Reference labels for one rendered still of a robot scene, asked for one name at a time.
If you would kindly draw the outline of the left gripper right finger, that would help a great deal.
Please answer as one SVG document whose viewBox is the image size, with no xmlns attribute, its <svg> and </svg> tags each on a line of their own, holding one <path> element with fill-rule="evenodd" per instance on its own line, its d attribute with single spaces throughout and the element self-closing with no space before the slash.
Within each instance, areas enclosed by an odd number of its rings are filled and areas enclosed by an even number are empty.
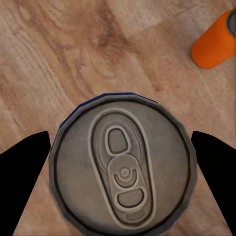
<svg viewBox="0 0 236 236">
<path fill-rule="evenodd" d="M 220 139 L 193 131 L 197 163 L 222 214 L 236 236 L 236 149 Z"/>
</svg>

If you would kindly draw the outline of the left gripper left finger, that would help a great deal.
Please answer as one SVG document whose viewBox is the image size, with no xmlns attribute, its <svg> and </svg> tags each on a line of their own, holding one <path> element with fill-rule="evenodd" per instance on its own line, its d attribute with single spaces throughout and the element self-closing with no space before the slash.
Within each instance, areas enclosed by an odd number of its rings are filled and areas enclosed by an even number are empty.
<svg viewBox="0 0 236 236">
<path fill-rule="evenodd" d="M 0 154 L 0 236 L 12 236 L 51 149 L 48 131 Z"/>
</svg>

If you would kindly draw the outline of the can of soda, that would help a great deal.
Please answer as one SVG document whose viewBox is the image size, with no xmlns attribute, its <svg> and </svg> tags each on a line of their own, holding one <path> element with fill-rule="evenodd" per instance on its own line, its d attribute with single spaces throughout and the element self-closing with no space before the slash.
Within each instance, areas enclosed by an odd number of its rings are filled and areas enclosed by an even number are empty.
<svg viewBox="0 0 236 236">
<path fill-rule="evenodd" d="M 210 69 L 236 54 L 236 8 L 223 13 L 193 44 L 191 58 Z"/>
<path fill-rule="evenodd" d="M 161 236 L 189 209 L 196 149 L 162 104 L 132 92 L 80 104 L 50 150 L 49 190 L 82 236 Z"/>
</svg>

